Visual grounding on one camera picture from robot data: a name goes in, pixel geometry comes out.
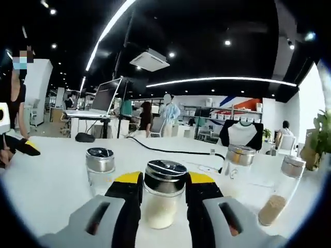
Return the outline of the person's left hand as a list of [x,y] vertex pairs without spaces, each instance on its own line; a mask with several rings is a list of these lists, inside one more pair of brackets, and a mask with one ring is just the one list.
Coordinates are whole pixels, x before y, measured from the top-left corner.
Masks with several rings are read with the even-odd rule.
[[13,157],[13,153],[9,148],[1,150],[1,163],[3,163],[3,168],[7,169],[10,166],[10,161]]

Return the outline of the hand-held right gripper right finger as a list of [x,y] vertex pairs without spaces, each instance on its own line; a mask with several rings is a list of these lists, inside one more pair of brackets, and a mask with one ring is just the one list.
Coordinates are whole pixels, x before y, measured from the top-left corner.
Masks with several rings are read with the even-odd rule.
[[286,238],[264,232],[255,215],[223,196],[208,175],[188,172],[185,195],[193,247],[285,247]]

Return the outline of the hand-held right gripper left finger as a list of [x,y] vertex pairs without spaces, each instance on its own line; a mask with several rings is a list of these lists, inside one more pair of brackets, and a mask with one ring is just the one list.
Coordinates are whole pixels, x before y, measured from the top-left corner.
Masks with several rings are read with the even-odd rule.
[[42,247],[134,247],[141,219],[143,173],[116,178],[105,195],[97,195],[70,215],[68,225],[39,238]]

